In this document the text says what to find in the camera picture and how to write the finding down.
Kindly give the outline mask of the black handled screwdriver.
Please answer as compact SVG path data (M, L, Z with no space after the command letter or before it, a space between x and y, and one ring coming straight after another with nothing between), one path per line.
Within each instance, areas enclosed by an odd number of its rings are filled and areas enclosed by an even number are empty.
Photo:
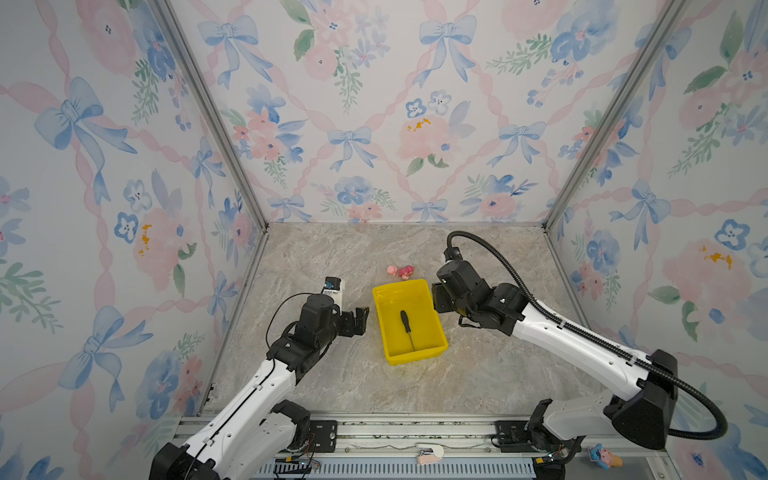
M400 311L400 319L401 319L401 323L402 323L402 325L404 327L404 330L406 332L406 335L408 337L408 340L409 340L409 343L410 343L410 346L411 346L411 350L413 352L415 352L416 348L415 348L415 343L414 343L414 340L413 340L412 328L411 328L410 320L409 320L409 317L408 317L408 314L407 314L406 311L404 311L404 310Z

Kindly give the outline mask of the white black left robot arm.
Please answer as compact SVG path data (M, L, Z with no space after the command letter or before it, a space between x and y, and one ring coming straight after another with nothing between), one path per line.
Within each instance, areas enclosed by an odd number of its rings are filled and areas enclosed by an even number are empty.
M311 445L311 414L290 393L339 337L362 336L368 307L344 311L339 294L312 293L245 387L183 445L154 456L151 479L249 479L283 451Z

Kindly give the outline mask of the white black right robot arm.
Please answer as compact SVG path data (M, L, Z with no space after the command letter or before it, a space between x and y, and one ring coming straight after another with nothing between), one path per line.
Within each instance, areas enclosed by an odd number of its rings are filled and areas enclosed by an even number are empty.
M544 399L526 421L501 421L495 445L505 453L574 453L588 436L619 435L662 450L671 434L677 388L675 360L657 351L626 351L529 300L510 283L490 286L465 260L451 260L438 280L406 280L372 290L387 361L400 365L436 357L447 348L439 319L456 313L463 328L496 330L535 344L597 380L599 394L569 401Z

